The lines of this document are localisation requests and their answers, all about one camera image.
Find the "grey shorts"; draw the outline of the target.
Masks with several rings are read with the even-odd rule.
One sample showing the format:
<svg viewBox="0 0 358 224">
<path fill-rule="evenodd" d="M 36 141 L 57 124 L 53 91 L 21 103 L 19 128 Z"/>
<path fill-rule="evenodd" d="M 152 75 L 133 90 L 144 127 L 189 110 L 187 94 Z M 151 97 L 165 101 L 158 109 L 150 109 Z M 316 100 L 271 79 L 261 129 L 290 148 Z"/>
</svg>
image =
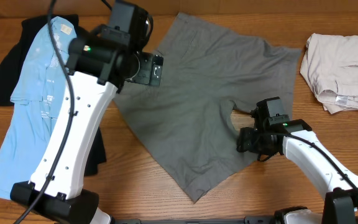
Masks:
<svg viewBox="0 0 358 224">
<path fill-rule="evenodd" d="M 196 202 L 256 160 L 236 151 L 231 113 L 279 97 L 292 113 L 300 49 L 180 13 L 156 49 L 159 86 L 126 83 L 114 102 L 152 157 Z"/>
</svg>

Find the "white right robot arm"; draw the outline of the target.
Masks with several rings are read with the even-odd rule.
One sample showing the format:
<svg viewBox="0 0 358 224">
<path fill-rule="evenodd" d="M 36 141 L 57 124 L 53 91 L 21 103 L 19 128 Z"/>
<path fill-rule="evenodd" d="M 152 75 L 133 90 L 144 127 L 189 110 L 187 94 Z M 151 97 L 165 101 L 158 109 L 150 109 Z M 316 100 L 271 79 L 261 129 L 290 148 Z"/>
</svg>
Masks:
<svg viewBox="0 0 358 224">
<path fill-rule="evenodd" d="M 322 213 L 304 206 L 284 208 L 245 223 L 358 223 L 358 175 L 342 165 L 302 119 L 291 120 L 279 97 L 267 98 L 251 111 L 254 126 L 241 128 L 237 152 L 265 162 L 279 154 L 296 164 L 324 200 Z"/>
</svg>

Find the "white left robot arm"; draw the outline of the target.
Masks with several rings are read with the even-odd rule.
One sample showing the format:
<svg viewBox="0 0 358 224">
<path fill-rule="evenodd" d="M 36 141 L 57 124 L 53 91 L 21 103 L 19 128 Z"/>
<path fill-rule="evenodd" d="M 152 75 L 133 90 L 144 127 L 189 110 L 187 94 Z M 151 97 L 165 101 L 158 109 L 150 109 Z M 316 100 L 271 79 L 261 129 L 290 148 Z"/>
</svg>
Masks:
<svg viewBox="0 0 358 224">
<path fill-rule="evenodd" d="M 11 190 L 27 213 L 57 223 L 112 224 L 99 196 L 85 190 L 85 167 L 101 119 L 125 82 L 159 86 L 163 58 L 144 52 L 154 28 L 152 16 L 116 1 L 108 24 L 101 24 L 68 48 L 60 65 L 67 84 L 50 141 L 30 179 Z"/>
</svg>

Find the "beige folded shorts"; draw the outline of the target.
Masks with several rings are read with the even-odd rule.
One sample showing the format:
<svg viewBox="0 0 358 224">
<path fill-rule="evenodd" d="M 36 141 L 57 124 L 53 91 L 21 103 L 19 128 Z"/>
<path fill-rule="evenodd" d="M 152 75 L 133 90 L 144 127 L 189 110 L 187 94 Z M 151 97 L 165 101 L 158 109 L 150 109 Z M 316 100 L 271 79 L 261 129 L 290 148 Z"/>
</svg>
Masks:
<svg viewBox="0 0 358 224">
<path fill-rule="evenodd" d="M 312 34 L 300 73 L 324 110 L 358 110 L 358 35 Z"/>
</svg>

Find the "light blue shirt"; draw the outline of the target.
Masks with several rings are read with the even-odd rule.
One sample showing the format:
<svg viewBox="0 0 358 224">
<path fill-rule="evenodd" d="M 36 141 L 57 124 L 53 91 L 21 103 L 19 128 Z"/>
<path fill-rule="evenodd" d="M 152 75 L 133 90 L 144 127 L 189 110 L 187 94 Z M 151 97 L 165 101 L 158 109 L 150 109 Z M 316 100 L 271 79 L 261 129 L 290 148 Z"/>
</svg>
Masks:
<svg viewBox="0 0 358 224">
<path fill-rule="evenodd" d="M 67 60 L 78 23 L 74 14 L 53 16 L 38 31 L 25 56 L 10 97 L 11 123 L 0 148 L 0 198 L 8 200 L 15 183 L 30 179 L 45 153 L 66 85 L 57 55 Z"/>
</svg>

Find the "black garment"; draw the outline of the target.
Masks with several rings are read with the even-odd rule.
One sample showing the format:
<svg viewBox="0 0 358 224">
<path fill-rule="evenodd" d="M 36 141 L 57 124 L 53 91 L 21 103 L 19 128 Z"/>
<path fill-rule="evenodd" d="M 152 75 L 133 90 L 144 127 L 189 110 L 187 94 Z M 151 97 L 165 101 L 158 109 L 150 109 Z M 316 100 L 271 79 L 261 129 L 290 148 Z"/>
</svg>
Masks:
<svg viewBox="0 0 358 224">
<path fill-rule="evenodd" d="M 9 53 L 0 63 L 0 106 L 12 106 L 11 94 L 19 81 L 22 66 L 30 46 L 38 31 L 47 23 L 46 16 L 38 16 L 21 22 L 22 32 L 18 43 L 13 46 Z M 103 137 L 97 130 L 88 161 L 85 168 L 85 176 L 98 173 L 98 165 L 106 162 L 106 152 Z"/>
</svg>

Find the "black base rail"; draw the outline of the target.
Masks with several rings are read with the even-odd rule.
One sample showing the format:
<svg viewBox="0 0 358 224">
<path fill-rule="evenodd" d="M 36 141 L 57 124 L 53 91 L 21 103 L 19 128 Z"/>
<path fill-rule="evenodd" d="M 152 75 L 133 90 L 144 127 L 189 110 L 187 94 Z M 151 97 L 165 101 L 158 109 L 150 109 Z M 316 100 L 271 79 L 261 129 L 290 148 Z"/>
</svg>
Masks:
<svg viewBox="0 0 358 224">
<path fill-rule="evenodd" d="M 115 220 L 114 224 L 280 224 L 274 216 L 247 216 L 244 218 L 224 218 L 224 219 L 187 219 L 187 220 L 140 220 L 140 219 L 120 219 Z"/>
</svg>

